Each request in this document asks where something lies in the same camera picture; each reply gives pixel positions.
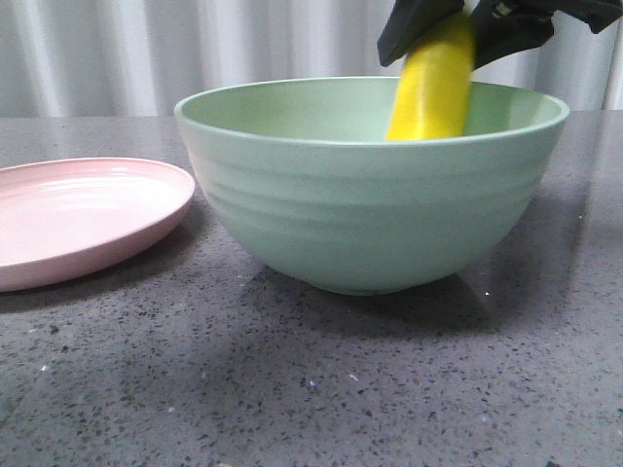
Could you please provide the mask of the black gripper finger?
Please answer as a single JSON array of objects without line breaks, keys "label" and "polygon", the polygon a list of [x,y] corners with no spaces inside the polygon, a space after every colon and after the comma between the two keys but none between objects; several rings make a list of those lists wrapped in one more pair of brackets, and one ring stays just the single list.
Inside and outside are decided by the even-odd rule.
[{"label": "black gripper finger", "polygon": [[472,11],[475,69],[544,45],[553,35],[552,9],[532,1],[479,1]]},{"label": "black gripper finger", "polygon": [[461,0],[396,0],[377,41],[380,65],[403,57],[434,25],[463,7]]}]

